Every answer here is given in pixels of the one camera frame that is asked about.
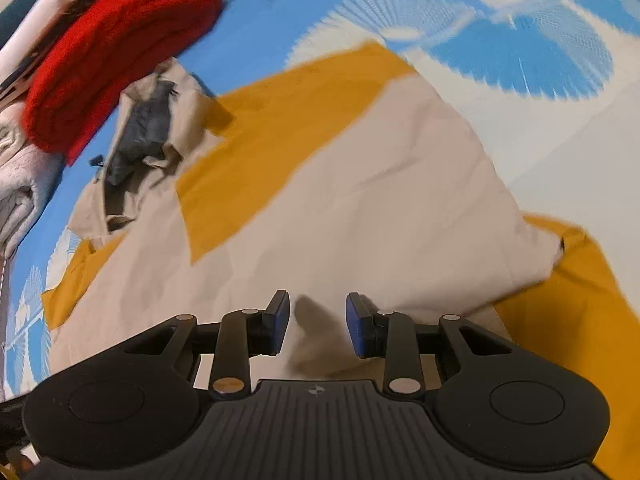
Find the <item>white folded quilt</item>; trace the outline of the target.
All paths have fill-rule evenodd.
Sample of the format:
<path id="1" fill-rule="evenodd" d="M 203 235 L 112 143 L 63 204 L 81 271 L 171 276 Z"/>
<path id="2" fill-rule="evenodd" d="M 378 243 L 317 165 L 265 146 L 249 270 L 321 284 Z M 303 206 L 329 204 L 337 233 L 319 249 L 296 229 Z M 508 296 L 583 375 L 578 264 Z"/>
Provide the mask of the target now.
<path id="1" fill-rule="evenodd" d="M 8 260 L 39 219 L 58 182 L 64 158 L 40 150 L 21 126 L 25 103 L 1 112 L 1 257 Z"/>

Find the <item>red folded blanket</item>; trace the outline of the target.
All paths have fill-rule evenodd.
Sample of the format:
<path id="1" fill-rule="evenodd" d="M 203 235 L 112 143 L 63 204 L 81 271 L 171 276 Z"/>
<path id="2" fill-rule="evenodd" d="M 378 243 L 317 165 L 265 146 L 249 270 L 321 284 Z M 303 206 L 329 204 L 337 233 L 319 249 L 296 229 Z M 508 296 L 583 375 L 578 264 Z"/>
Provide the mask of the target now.
<path id="1" fill-rule="evenodd" d="M 98 0 L 35 72 L 21 126 L 40 150 L 72 164 L 119 95 L 212 28 L 222 0 Z"/>

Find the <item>beige and mustard hooded jacket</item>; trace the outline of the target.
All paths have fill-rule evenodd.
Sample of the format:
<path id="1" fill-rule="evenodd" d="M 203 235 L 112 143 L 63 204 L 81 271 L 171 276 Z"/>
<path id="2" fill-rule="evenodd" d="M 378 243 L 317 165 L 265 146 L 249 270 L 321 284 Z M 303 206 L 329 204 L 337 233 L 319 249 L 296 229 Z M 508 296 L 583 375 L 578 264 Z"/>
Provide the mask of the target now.
<path id="1" fill-rule="evenodd" d="M 380 377 L 354 355 L 345 298 L 422 323 L 447 313 L 591 380 L 611 409 L 597 465 L 639 474 L 639 321 L 580 226 L 526 214 L 469 123 L 378 44 L 217 99 L 169 61 L 130 84 L 120 122 L 172 84 L 163 154 L 89 182 L 79 245 L 43 294 L 50 367 L 64 370 L 166 318 L 213 322 L 292 299 L 258 378 Z"/>

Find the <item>blue fan-pattern bed sheet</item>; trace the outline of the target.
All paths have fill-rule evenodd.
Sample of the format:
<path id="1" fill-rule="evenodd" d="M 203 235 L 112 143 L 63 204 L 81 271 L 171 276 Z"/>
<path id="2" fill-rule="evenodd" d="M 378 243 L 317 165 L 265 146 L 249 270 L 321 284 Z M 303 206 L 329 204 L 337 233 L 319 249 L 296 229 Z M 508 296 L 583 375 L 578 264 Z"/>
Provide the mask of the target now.
<path id="1" fill-rule="evenodd" d="M 639 0 L 222 0 L 212 28 L 146 76 L 175 61 L 217 99 L 366 44 L 409 64 L 469 123 L 521 211 L 588 233 L 637 315 Z M 122 182 L 163 154 L 174 87 L 123 123 L 126 89 L 77 159 L 62 155 L 47 205 L 4 267 L 4 398 L 60 372 L 42 297 L 76 254 L 68 222 L 80 194 L 109 157 Z"/>

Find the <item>white folded pillow stack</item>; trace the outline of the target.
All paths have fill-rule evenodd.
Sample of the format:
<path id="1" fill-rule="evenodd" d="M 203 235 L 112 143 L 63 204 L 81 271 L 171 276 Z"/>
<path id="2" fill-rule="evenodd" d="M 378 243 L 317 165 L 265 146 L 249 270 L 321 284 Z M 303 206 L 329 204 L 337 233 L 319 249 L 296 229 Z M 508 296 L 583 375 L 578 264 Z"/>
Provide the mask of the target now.
<path id="1" fill-rule="evenodd" d="M 1 12 L 1 107 L 21 99 L 58 40 L 96 0 L 13 0 Z"/>

